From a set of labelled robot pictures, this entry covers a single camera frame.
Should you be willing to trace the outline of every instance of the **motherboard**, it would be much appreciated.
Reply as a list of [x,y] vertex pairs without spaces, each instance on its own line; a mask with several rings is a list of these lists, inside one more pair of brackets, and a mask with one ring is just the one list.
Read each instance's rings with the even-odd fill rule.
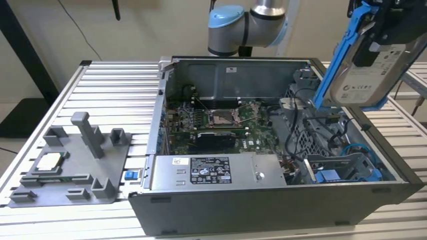
[[190,100],[168,105],[170,155],[281,152],[263,101]]

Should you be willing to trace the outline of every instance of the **blue latch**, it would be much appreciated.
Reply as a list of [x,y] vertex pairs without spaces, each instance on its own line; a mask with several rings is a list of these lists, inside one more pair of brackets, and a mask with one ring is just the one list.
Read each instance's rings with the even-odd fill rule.
[[137,171],[126,171],[124,173],[124,180],[129,181],[129,180],[137,180],[138,179],[138,172]]

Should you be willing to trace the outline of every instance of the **power supply label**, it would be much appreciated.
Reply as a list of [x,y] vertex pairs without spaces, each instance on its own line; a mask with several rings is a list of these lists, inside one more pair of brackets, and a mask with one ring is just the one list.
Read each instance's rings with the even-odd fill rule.
[[228,157],[192,157],[189,159],[192,184],[231,184],[232,170]]

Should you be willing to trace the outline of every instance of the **blue cable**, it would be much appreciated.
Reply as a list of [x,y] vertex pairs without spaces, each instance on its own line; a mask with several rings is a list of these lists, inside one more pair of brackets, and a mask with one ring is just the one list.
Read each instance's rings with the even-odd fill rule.
[[375,155],[372,154],[371,149],[369,149],[364,144],[361,144],[361,143],[352,143],[352,144],[349,144],[348,146],[345,146],[345,147],[343,148],[341,152],[340,152],[340,155],[344,156],[347,150],[348,150],[351,147],[360,147],[360,148],[363,148],[363,149],[367,150],[367,153],[368,153],[368,154],[371,155],[371,157],[372,157],[372,164],[373,164],[373,166],[375,166],[375,164],[376,164],[376,157],[375,157]]

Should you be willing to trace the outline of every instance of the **gray plastic bracket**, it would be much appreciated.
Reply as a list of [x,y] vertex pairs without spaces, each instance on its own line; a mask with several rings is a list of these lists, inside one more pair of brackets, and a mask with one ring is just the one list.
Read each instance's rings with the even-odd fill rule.
[[90,198],[88,191],[82,187],[81,188],[69,188],[66,190],[65,196],[70,201],[88,200]]
[[61,126],[50,126],[42,136],[42,139],[50,147],[61,147],[62,143],[60,138],[68,137],[65,130]]
[[82,185],[82,184],[92,184],[93,183],[93,177],[90,174],[77,174],[70,179],[73,184]]
[[100,184],[100,181],[94,178],[90,191],[97,199],[110,198],[116,193],[116,190],[112,185],[112,182],[109,181],[109,178],[106,178],[104,186]]
[[14,203],[28,203],[33,202],[37,195],[29,191],[14,191],[9,198]]
[[126,133],[122,128],[113,128],[110,130],[109,139],[113,146],[124,146],[129,144]]
[[93,155],[93,158],[100,159],[104,156],[104,151],[100,145],[100,138],[104,137],[98,128],[96,128],[94,131],[92,130],[88,119],[89,114],[85,111],[77,111],[70,117],[70,123],[77,126],[80,130],[81,139]]
[[41,183],[37,181],[37,179],[25,179],[26,177],[22,176],[20,179],[20,184],[25,187],[25,188],[30,188],[30,187],[40,187]]

